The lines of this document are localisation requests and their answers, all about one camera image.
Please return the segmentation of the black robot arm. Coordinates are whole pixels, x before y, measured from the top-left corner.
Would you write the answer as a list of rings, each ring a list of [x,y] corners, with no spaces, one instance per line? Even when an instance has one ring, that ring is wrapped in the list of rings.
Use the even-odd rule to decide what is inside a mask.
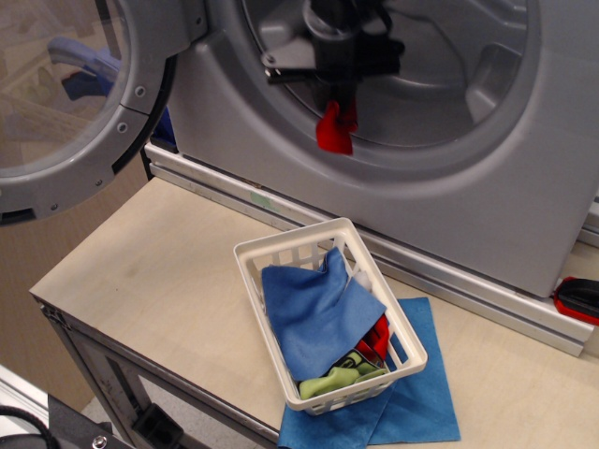
[[[305,1],[301,22],[301,36],[261,60],[269,83],[307,84],[318,110],[349,115],[366,77],[400,72],[405,46],[382,1]]]

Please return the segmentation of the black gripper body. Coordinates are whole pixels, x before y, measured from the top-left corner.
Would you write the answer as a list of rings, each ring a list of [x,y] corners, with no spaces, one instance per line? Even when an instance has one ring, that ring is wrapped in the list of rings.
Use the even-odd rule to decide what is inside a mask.
[[[387,35],[359,32],[342,40],[299,36],[264,52],[261,62],[270,84],[344,84],[399,73],[404,52],[405,45]]]

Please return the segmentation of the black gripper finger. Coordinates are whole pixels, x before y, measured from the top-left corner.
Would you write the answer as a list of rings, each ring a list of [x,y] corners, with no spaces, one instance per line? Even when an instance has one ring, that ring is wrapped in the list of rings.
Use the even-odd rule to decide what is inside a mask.
[[[357,117],[357,93],[358,82],[351,80],[345,86],[345,115],[347,117]]]
[[[340,116],[349,110],[349,84],[347,82],[332,82],[329,86],[328,97],[339,107]]]

